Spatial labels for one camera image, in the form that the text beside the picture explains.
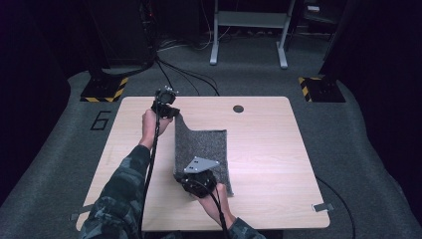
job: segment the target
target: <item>white metal rack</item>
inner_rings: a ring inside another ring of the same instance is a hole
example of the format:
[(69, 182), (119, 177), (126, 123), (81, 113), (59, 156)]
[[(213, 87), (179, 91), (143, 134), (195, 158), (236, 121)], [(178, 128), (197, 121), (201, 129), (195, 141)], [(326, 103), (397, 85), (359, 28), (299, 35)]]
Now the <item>white metal rack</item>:
[(218, 10), (218, 0), (215, 0), (214, 11), (214, 43), (211, 51), (211, 65), (217, 65), (219, 26), (237, 26), (237, 27), (263, 27), (263, 28), (279, 28), (283, 29), (280, 41), (277, 44), (279, 53), (280, 67), (286, 69), (288, 62), (284, 45), (288, 33), (290, 21), (292, 18), (293, 7), (296, 0), (291, 0), (287, 13), (257, 13), (257, 12), (229, 12)]

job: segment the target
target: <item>small white tag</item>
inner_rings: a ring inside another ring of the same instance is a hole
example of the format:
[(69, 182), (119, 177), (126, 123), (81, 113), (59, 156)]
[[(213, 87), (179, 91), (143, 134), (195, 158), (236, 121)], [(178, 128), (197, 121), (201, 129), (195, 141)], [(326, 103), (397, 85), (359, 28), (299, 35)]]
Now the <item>small white tag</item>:
[(319, 12), (319, 6), (308, 6), (308, 11)]

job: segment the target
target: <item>person's right hand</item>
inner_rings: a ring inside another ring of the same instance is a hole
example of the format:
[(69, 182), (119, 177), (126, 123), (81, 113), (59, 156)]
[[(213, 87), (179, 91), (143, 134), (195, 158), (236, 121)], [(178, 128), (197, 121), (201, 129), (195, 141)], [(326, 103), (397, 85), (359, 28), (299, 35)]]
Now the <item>person's right hand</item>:
[[(235, 222), (236, 217), (230, 212), (226, 185), (222, 183), (217, 183), (217, 186), (214, 189), (213, 194), (217, 200), (218, 198), (220, 198), (221, 211), (224, 213), (224, 219), (226, 220), (227, 228), (230, 228), (232, 224)], [(205, 209), (207, 214), (221, 226), (220, 212), (218, 211), (217, 205), (215, 204), (211, 195), (207, 195), (204, 198), (196, 197), (196, 199)]]
[[(173, 121), (171, 119), (160, 119), (160, 128), (158, 135), (164, 133), (167, 126)], [(156, 114), (153, 110), (148, 109), (142, 115), (142, 138), (139, 141), (139, 144), (144, 145), (149, 150), (151, 150), (154, 137), (155, 137), (155, 127), (156, 127)]]

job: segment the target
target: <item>dark background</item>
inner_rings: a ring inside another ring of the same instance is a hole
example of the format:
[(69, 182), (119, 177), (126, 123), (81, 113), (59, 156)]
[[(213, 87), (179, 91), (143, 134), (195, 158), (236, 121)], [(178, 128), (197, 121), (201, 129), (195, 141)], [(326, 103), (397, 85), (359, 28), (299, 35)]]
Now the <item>dark background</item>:
[[(226, 4), (222, 8), (235, 5), (235, 1), (222, 2)], [(276, 0), (242, 2), (245, 10), (270, 11), (279, 6)], [(422, 19), (417, 3), (348, 0), (321, 73), (334, 76), (353, 92), (369, 140), (421, 222)], [(197, 10), (190, 12), (192, 16), (202, 16), (198, 2), (191, 4), (195, 7), (190, 9)], [(212, 11), (207, 15), (212, 24)], [(159, 21), (161, 26), (165, 24), (165, 19)], [(87, 59), (103, 68), (109, 65), (83, 1), (3, 0), (0, 24), (1, 98), (7, 109), (1, 116), (3, 202), (66, 107), (70, 94), (67, 79), (86, 71)], [(194, 27), (192, 31), (206, 31), (203, 19), (195, 24), (199, 30)], [(90, 46), (88, 52), (81, 51), (75, 26), (84, 33), (80, 40)]]

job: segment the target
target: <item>camera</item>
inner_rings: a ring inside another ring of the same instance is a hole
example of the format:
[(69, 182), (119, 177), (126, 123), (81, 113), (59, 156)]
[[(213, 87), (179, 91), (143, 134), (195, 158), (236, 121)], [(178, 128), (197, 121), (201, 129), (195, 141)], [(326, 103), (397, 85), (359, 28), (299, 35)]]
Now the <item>camera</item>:
[(183, 172), (174, 174), (174, 178), (185, 191), (203, 198), (217, 186), (217, 179), (210, 169), (218, 165), (219, 161), (195, 156)]
[(161, 118), (173, 118), (179, 115), (180, 109), (172, 108), (171, 104), (176, 100), (178, 92), (173, 91), (169, 87), (157, 90), (155, 92), (155, 100), (152, 103), (151, 109), (158, 114)]
[(180, 173), (174, 177), (185, 191), (199, 198), (204, 198), (217, 186), (217, 180), (209, 169), (199, 173)]

